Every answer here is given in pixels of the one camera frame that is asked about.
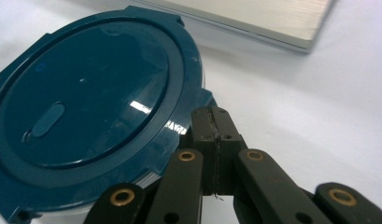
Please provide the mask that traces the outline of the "dark round lid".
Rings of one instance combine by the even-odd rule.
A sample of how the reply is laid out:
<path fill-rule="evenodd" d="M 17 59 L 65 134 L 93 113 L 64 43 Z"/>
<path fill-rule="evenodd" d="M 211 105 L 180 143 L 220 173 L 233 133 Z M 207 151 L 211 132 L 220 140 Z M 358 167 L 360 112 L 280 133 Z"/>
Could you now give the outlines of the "dark round lid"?
<path fill-rule="evenodd" d="M 44 35 L 0 73 L 0 215 L 30 224 L 160 176 L 213 102 L 177 15 L 127 7 Z"/>

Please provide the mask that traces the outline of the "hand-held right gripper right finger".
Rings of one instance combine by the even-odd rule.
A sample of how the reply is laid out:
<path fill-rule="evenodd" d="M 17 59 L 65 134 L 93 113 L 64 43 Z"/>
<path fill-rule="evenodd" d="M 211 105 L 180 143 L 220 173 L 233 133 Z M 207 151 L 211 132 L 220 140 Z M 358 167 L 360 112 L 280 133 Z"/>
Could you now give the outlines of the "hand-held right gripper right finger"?
<path fill-rule="evenodd" d="M 245 148 L 246 144 L 227 110 L 214 106 L 211 108 L 211 113 L 217 136 L 215 193 L 233 195 L 236 185 L 234 162 L 239 151 Z"/>

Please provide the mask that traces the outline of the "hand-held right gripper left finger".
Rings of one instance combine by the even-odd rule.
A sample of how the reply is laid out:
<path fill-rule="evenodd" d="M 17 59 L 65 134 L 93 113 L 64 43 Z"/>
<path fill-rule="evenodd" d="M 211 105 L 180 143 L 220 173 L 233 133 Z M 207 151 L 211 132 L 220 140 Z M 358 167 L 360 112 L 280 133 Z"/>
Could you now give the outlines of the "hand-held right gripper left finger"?
<path fill-rule="evenodd" d="M 203 155 L 203 194 L 212 195 L 216 192 L 216 143 L 217 127 L 214 113 L 215 106 L 195 109 L 191 113 L 192 148 Z"/>

